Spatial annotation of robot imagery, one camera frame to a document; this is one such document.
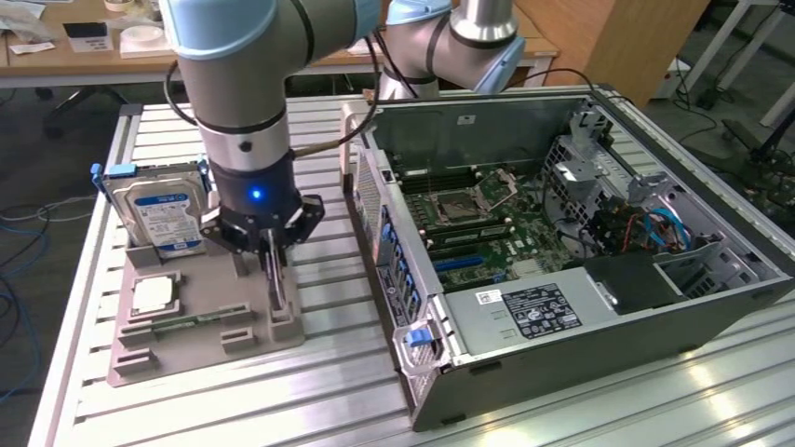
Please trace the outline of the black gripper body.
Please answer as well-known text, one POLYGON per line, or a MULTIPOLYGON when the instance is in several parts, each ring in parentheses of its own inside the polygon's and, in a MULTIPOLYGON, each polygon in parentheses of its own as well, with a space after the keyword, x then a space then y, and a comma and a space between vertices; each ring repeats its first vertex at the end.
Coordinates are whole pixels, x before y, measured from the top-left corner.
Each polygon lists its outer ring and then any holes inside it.
POLYGON ((295 153, 287 152, 272 166, 251 171, 209 162, 221 219, 244 231, 244 238, 257 238, 268 229, 275 230, 277 238, 305 238, 305 219, 299 217, 289 223, 303 207, 293 161, 295 153))

